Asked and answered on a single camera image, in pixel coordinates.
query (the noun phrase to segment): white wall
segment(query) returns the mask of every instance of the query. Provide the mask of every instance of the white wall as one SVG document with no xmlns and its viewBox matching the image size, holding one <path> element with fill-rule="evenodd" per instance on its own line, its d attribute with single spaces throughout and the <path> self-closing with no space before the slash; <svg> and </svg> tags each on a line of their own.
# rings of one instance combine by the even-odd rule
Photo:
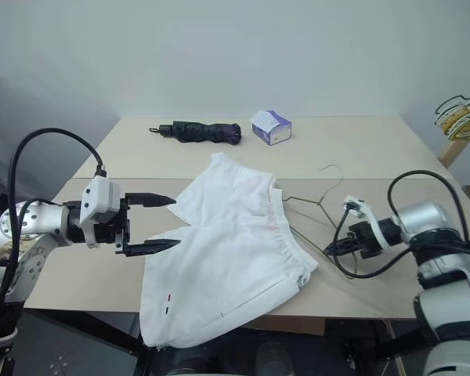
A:
<svg viewBox="0 0 470 376">
<path fill-rule="evenodd" d="M 438 153 L 433 111 L 470 94 L 470 0 L 2 0 L 0 88 L 37 95 L 37 106 L 9 103 L 8 146 L 25 121 L 57 114 L 97 142 L 114 115 L 275 108 L 402 114 Z M 470 152 L 458 162 L 470 183 Z"/>
</svg>

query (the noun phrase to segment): white shorts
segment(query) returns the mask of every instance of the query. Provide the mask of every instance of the white shorts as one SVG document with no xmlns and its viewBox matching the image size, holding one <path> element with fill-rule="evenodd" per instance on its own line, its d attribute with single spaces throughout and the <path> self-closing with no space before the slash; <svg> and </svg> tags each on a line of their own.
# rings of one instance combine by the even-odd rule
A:
<svg viewBox="0 0 470 376">
<path fill-rule="evenodd" d="M 213 154 L 168 208 L 190 224 L 146 257 L 139 318 L 144 343 L 200 345 L 299 292 L 317 262 L 293 238 L 272 174 Z"/>
</svg>

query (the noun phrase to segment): tissue box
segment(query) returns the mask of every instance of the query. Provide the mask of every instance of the tissue box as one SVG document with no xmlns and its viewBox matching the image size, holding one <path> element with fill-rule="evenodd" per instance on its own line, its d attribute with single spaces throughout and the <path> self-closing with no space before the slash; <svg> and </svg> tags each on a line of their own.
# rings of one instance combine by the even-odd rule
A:
<svg viewBox="0 0 470 376">
<path fill-rule="evenodd" d="M 291 138 L 292 123 L 273 110 L 259 111 L 251 117 L 252 131 L 268 145 Z"/>
</svg>

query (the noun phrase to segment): elastic waistband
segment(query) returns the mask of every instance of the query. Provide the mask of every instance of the elastic waistband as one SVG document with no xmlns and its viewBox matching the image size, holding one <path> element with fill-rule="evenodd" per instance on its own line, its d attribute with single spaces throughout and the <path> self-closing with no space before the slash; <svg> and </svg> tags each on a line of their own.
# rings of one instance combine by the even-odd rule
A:
<svg viewBox="0 0 470 376">
<path fill-rule="evenodd" d="M 295 238 L 292 236 L 291 227 L 285 216 L 284 202 L 282 202 L 282 190 L 276 188 L 270 189 L 269 192 L 270 201 L 275 212 L 277 224 L 279 226 L 279 232 L 282 239 L 287 245 L 287 249 L 296 257 L 301 260 L 309 271 L 312 272 L 319 263 L 307 251 L 301 248 Z"/>
</svg>

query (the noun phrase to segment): beige tabletop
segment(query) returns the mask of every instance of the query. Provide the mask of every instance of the beige tabletop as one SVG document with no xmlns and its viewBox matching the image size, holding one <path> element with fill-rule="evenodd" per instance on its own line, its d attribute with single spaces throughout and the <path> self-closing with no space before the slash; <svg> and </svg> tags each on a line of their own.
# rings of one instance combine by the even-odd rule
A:
<svg viewBox="0 0 470 376">
<path fill-rule="evenodd" d="M 56 197 L 56 202 L 77 200 L 88 179 L 72 179 Z M 153 192 L 176 197 L 190 182 L 189 179 L 115 179 L 122 192 Z M 332 179 L 281 179 L 277 185 L 284 196 L 317 199 L 335 181 Z M 342 215 L 342 201 L 347 194 L 371 203 L 379 219 L 388 216 L 386 190 L 389 179 L 345 179 L 331 190 L 324 207 L 337 222 Z M 452 182 L 459 190 L 459 185 Z M 459 194 L 470 227 L 470 201 Z M 449 194 L 441 184 L 429 179 L 408 179 L 394 191 L 399 207 L 417 201 L 434 200 L 444 205 L 455 219 L 456 211 Z M 292 226 L 321 247 L 331 242 L 334 228 L 313 204 L 289 202 L 286 214 Z M 178 226 L 185 226 L 166 208 L 132 207 L 130 211 L 132 242 L 144 239 Z M 352 224 L 358 219 L 349 219 Z M 336 267 L 306 242 L 298 242 L 320 265 L 305 288 L 293 299 L 271 314 L 289 316 L 384 317 L 411 318 L 412 300 L 420 291 L 416 281 L 416 265 L 412 255 L 379 277 L 369 280 L 348 280 Z M 359 260 L 359 273 L 366 273 L 385 264 L 402 246 L 393 252 L 368 260 Z M 98 311 L 137 312 L 141 294 L 144 257 L 126 258 L 114 254 L 114 246 L 101 244 L 88 249 L 83 244 L 57 248 L 47 259 L 37 286 L 26 302 L 29 308 L 80 309 Z M 348 267 L 350 255 L 342 257 Z"/>
<path fill-rule="evenodd" d="M 339 166 L 348 179 L 392 179 L 419 168 L 451 177 L 399 116 L 290 117 L 292 137 L 273 146 L 253 134 L 248 118 L 196 119 L 206 124 L 238 123 L 242 140 L 236 146 L 180 143 L 149 132 L 149 128 L 173 120 L 122 118 L 97 148 L 108 176 L 192 179 L 208 165 L 211 153 L 222 151 L 243 165 L 272 172 L 278 179 L 336 178 L 337 171 L 320 170 L 327 165 Z M 95 166 L 89 158 L 74 177 L 94 176 Z"/>
</svg>

